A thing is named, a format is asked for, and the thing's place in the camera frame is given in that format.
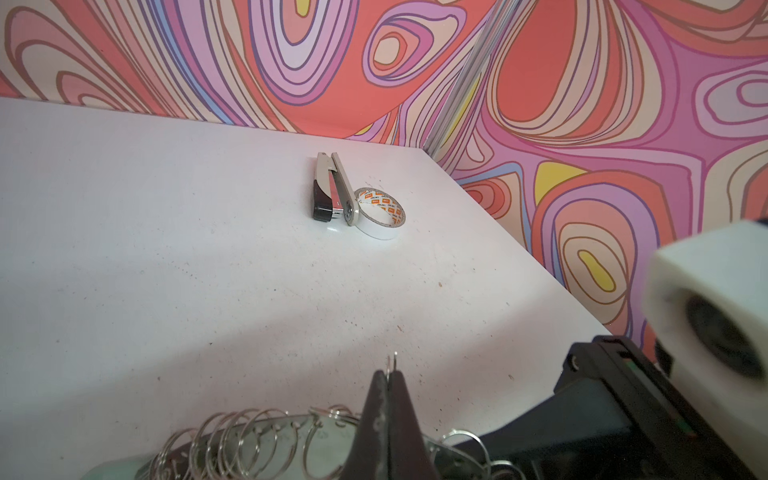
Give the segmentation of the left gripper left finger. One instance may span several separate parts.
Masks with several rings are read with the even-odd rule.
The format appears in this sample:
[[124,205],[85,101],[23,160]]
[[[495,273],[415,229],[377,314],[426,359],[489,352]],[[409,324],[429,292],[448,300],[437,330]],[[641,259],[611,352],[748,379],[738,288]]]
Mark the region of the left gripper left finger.
[[378,370],[373,374],[341,480],[389,478],[389,423],[388,377]]

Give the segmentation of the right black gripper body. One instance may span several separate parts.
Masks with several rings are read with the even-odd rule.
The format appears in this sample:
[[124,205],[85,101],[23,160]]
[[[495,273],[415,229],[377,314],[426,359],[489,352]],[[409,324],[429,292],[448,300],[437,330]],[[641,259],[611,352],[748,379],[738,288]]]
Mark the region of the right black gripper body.
[[752,479],[656,367],[618,336],[573,344],[553,394],[458,449],[494,479]]

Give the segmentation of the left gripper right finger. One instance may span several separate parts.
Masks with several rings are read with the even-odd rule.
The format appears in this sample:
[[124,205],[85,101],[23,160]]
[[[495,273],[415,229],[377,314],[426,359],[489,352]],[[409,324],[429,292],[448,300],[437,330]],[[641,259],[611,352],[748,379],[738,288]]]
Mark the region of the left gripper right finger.
[[388,379],[388,465],[392,480],[438,480],[419,427],[405,377],[392,371]]

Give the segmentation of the large keyring with coloured keys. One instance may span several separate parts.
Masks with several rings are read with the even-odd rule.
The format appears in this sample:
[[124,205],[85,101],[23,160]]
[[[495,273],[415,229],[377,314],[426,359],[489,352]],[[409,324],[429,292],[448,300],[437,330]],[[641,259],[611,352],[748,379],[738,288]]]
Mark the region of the large keyring with coloured keys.
[[[399,371],[390,357],[388,377]],[[88,479],[340,479],[361,413],[344,405],[305,414],[248,408],[210,415],[173,433],[158,452],[103,463]],[[523,479],[509,460],[494,460],[467,430],[438,440],[423,435],[439,479]]]

